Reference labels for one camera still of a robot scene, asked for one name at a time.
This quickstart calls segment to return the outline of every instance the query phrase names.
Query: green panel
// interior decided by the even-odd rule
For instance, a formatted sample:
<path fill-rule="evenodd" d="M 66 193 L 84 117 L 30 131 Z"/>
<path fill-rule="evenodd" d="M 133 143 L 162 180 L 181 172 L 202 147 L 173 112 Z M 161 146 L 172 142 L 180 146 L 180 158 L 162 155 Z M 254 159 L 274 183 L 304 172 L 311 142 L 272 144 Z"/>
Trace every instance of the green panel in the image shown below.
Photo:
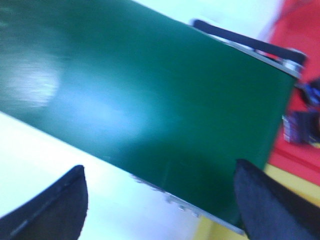
<path fill-rule="evenodd" d="M 129 0 L 2 0 L 0 110 L 231 223 L 294 78 Z"/>

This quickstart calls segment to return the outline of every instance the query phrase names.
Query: white surface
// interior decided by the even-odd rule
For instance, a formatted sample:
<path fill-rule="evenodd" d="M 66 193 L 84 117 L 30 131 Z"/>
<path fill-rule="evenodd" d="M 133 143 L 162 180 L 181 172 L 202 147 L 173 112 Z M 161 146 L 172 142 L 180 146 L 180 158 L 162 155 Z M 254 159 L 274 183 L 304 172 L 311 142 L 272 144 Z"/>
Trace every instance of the white surface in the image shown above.
<path fill-rule="evenodd" d="M 198 218 L 128 173 L 0 114 L 0 216 L 82 164 L 89 210 L 80 240 L 189 240 Z"/>

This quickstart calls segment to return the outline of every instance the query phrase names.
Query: black handle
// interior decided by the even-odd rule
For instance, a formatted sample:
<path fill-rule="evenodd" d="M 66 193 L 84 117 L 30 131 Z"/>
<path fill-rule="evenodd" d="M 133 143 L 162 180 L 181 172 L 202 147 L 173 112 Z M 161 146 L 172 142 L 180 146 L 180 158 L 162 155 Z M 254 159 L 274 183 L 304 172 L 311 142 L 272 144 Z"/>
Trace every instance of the black handle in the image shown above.
<path fill-rule="evenodd" d="M 301 52 L 292 51 L 251 37 L 243 36 L 241 34 L 210 25 L 209 23 L 199 19 L 194 20 L 192 26 L 207 34 L 227 39 L 255 50 L 260 50 L 264 53 L 278 56 L 282 59 L 294 61 L 301 66 L 303 66 L 307 58 L 306 55 Z"/>

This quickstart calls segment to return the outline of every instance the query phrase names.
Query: red mat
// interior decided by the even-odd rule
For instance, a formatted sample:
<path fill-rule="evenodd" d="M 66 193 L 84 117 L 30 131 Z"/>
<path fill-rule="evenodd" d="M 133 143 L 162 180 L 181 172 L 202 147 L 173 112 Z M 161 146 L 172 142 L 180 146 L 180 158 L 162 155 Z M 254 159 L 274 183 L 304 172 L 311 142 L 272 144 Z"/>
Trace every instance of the red mat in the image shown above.
<path fill-rule="evenodd" d="M 300 81 L 306 83 L 320 77 L 320 0 L 286 0 L 274 27 L 272 44 L 307 54 Z M 297 91 L 288 109 L 307 110 Z M 282 129 L 269 163 L 320 186 L 320 149 L 286 142 Z"/>

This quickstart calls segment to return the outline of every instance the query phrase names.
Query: metal edge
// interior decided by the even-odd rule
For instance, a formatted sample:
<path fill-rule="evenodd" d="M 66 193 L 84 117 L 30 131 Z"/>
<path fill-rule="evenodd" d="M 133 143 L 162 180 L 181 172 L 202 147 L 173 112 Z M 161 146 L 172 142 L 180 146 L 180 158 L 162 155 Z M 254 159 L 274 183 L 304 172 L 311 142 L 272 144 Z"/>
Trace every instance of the metal edge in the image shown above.
<path fill-rule="evenodd" d="M 228 223 L 224 220 L 222 220 L 221 218 L 217 217 L 217 216 L 214 216 L 212 215 L 211 213 L 208 213 L 207 211 L 205 210 L 202 210 L 201 208 L 185 201 L 185 200 L 182 200 L 181 198 L 175 196 L 175 195 L 172 195 L 171 193 L 161 189 L 160 187 L 158 186 L 155 186 L 154 184 L 152 183 L 149 183 L 148 181 L 145 181 L 143 179 L 141 179 L 140 177 L 137 177 L 133 174 L 131 174 L 131 177 L 139 184 L 144 184 L 144 185 L 147 185 L 148 187 L 150 187 L 153 191 L 159 191 L 161 193 L 164 194 L 164 199 L 165 201 L 170 204 L 170 203 L 176 203 L 178 204 L 180 207 L 181 210 L 185 211 L 186 209 L 189 209 L 193 215 L 195 217 L 199 217 L 199 216 L 204 216 L 206 217 L 207 219 L 210 219 L 211 221 L 217 223 L 217 224 L 220 224 L 224 227 L 226 227 L 227 229 L 239 234 L 239 235 L 242 235 L 244 236 L 245 235 L 245 231 L 232 225 L 231 223 Z"/>
<path fill-rule="evenodd" d="M 174 202 L 174 203 L 177 203 L 178 205 L 184 207 L 185 209 L 191 210 L 195 216 L 204 216 L 207 219 L 210 219 L 211 221 L 213 221 L 217 224 L 220 224 L 220 225 L 226 227 L 227 229 L 229 229 L 239 235 L 242 235 L 242 236 L 245 235 L 244 230 L 232 225 L 231 223 L 228 223 L 228 222 L 222 220 L 221 218 L 219 218 L 217 216 L 214 216 L 214 215 L 206 212 L 205 210 L 202 210 L 201 208 L 199 208 L 197 206 L 192 205 L 191 203 L 188 203 L 187 201 L 184 201 L 184 200 L 172 195 L 169 192 L 165 192 L 165 200 L 168 203 Z"/>
<path fill-rule="evenodd" d="M 245 54 L 247 54 L 247 55 L 249 55 L 249 56 L 251 56 L 251 57 L 253 57 L 255 59 L 258 59 L 258 60 L 260 60 L 260 61 L 262 61 L 262 62 L 264 62 L 264 63 L 266 63 L 268 65 L 271 65 L 271 66 L 273 66 L 273 67 L 275 67 L 275 68 L 277 68 L 277 69 L 285 72 L 286 74 L 289 74 L 289 75 L 291 75 L 291 76 L 293 76 L 293 77 L 295 77 L 297 79 L 299 79 L 301 77 L 300 72 L 298 72 L 296 70 L 292 70 L 292 69 L 290 69 L 290 68 L 288 68 L 288 67 L 286 67 L 286 66 L 284 66 L 284 65 L 282 65 L 282 64 L 280 64 L 278 62 L 275 62 L 275 61 L 273 61 L 273 60 L 271 60 L 271 59 L 269 59 L 269 58 L 267 58 L 267 57 L 265 57 L 265 56 L 263 56 L 263 55 L 261 55 L 261 54 L 259 54 L 257 52 L 254 52 L 254 51 L 252 51 L 250 49 L 247 49 L 247 48 L 241 46 L 240 44 L 238 44 L 236 42 L 232 42 L 232 41 L 229 41 L 229 42 L 221 41 L 221 42 L 226 44 L 226 45 L 228 45 L 228 46 L 230 46 L 230 47 L 232 47 L 232 48 L 234 48 L 234 49 L 237 49 L 237 50 L 239 50 L 239 51 L 241 51 L 241 52 L 243 52 L 243 53 L 245 53 Z"/>

